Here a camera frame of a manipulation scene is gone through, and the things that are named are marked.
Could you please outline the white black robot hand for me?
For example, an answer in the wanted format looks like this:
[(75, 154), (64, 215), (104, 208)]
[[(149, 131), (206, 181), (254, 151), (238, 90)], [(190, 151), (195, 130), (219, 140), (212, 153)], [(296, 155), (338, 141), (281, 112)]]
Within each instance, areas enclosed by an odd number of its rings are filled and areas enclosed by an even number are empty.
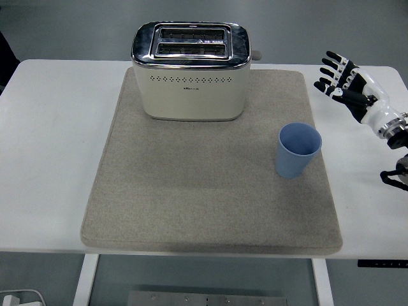
[(391, 107), (388, 94), (370, 73), (332, 51), (327, 51), (322, 63), (316, 89), (345, 105), (356, 121), (370, 126), (379, 138), (405, 130), (403, 115)]

